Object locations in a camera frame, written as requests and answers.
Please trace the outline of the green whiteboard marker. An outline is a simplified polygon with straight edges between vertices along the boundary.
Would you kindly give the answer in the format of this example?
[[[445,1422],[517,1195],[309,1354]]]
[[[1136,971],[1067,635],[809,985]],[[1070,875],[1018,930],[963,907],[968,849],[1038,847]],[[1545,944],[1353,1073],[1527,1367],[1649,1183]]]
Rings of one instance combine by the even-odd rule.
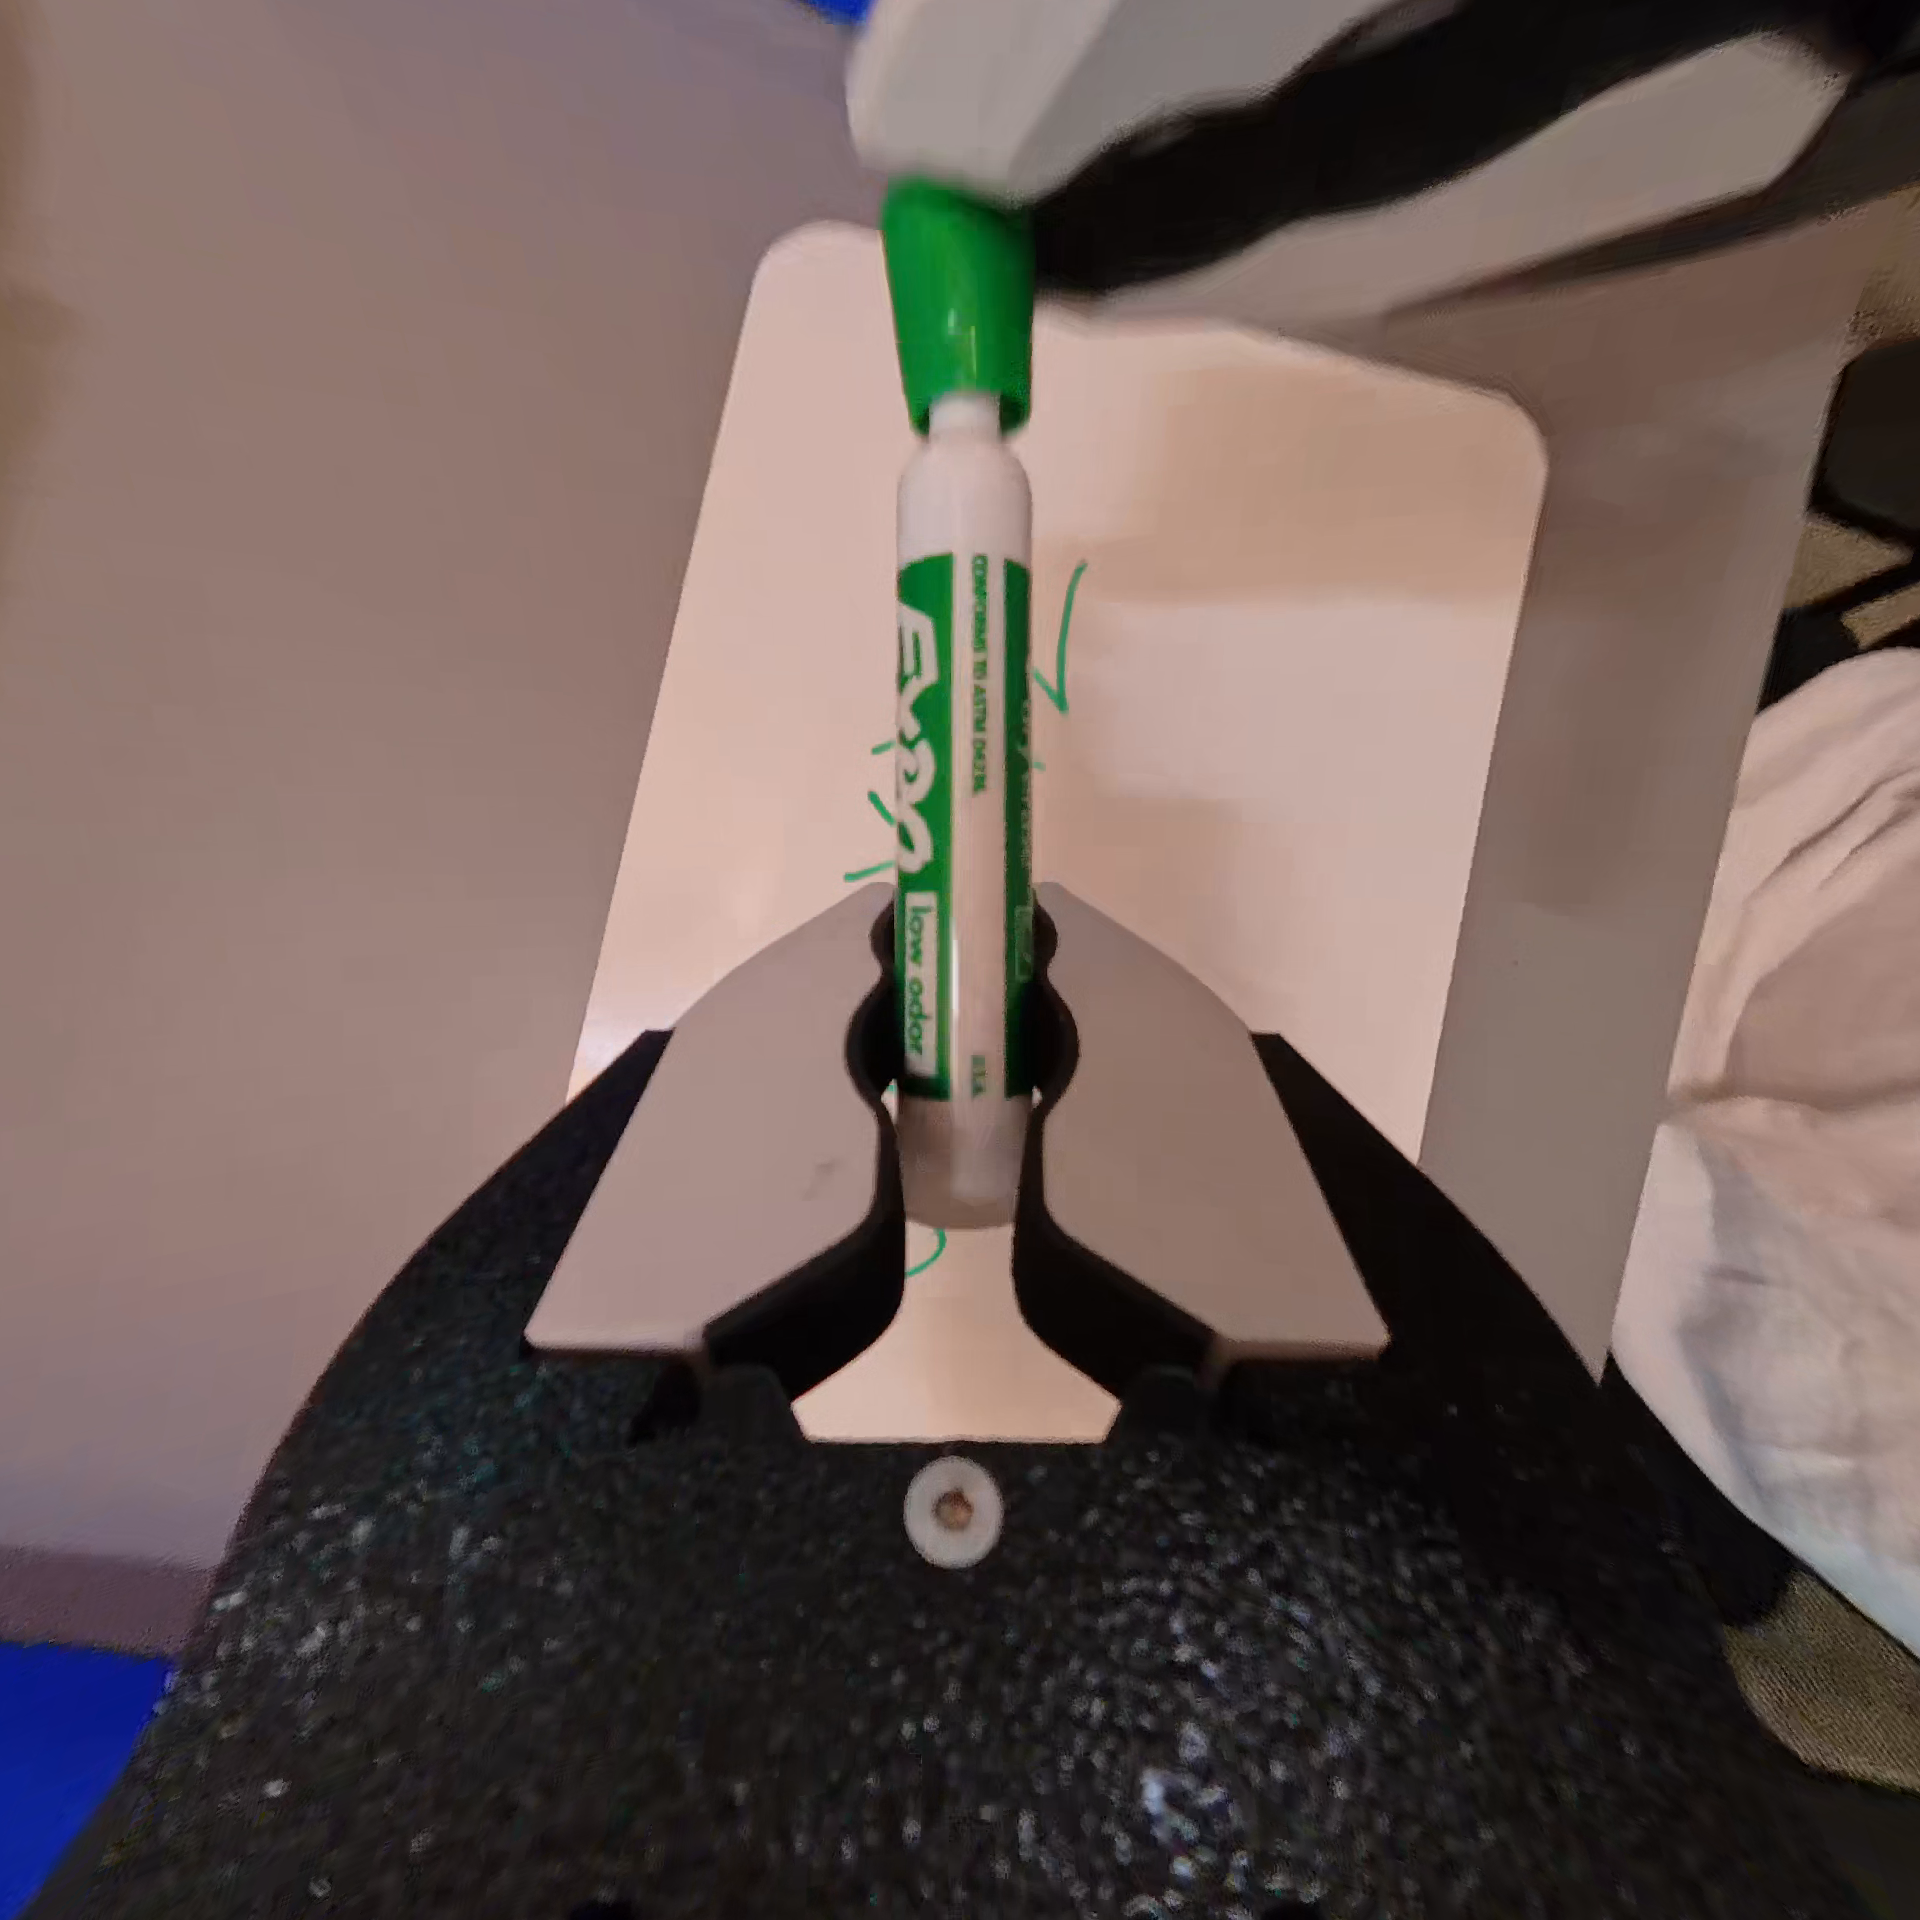
[[[1031,491],[994,394],[934,400],[897,488],[896,984],[908,1213],[1020,1204],[1038,965]]]

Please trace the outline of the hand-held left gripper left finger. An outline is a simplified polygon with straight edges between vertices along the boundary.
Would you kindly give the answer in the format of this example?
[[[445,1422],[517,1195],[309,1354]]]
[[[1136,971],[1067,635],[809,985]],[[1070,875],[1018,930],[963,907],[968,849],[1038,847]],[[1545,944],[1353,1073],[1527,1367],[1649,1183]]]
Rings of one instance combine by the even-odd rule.
[[[542,1354],[643,1354],[824,1385],[908,1274],[891,892],[863,884],[722,974],[667,1037],[523,1327]]]

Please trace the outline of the black office chair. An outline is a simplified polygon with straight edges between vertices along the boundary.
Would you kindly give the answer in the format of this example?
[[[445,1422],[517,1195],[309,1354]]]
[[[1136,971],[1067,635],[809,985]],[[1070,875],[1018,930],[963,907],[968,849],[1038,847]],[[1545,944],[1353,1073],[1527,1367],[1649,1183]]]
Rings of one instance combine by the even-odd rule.
[[[1758,709],[1862,651],[1917,647],[1917,615],[1873,641],[1850,627],[1853,611],[1917,589],[1917,338],[1873,345],[1839,375],[1810,507],[1844,531],[1897,547],[1900,557],[1784,611]]]

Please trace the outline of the green marker cap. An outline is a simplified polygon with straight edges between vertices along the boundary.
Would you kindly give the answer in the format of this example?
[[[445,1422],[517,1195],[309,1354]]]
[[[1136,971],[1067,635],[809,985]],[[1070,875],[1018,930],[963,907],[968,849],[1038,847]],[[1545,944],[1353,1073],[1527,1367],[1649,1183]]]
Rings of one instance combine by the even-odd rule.
[[[997,397],[1000,431],[1031,410],[1035,232],[1028,211],[927,177],[879,202],[902,394],[915,434],[952,394]]]

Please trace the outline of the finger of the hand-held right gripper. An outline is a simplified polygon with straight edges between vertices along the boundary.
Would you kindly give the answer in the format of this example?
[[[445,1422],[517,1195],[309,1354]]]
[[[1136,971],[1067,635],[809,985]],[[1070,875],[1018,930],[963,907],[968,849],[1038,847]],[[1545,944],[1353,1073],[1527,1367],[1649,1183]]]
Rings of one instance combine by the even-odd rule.
[[[1434,226],[1392,2],[875,2],[845,107],[859,164],[1041,226]]]
[[[1356,338],[1606,241],[1744,198],[1826,128],[1853,76],[1801,39],[1744,34],[1625,79],[1515,147],[1405,202],[1322,214],[1086,312]]]

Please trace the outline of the blue plastic bin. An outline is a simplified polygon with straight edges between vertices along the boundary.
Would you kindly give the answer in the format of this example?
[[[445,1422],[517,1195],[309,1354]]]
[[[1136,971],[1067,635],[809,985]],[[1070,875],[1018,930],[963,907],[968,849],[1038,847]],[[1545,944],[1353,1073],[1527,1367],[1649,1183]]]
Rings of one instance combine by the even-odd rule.
[[[123,1773],[166,1657],[3,1644],[3,1913],[16,1913]]]

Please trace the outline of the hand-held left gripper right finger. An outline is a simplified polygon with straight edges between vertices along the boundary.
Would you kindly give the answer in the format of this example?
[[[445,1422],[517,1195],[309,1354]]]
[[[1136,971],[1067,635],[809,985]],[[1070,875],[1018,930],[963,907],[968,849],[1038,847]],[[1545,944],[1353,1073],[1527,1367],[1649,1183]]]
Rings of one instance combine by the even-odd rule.
[[[1184,1376],[1370,1363],[1370,1299],[1248,1024],[1050,878],[1020,1176],[1020,1312],[1123,1402]]]

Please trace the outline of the white whiteboard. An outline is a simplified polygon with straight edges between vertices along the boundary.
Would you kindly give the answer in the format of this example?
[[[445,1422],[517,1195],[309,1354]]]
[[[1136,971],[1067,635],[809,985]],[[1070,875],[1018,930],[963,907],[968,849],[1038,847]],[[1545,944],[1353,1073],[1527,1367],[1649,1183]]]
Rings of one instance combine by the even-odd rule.
[[[1542,453],[1515,410],[1224,326],[1043,314],[1035,872],[1286,1034],[1422,1152]],[[896,875],[897,394],[879,236],[754,271],[578,1066]],[[1020,1219],[908,1220],[854,1437],[1090,1436]]]

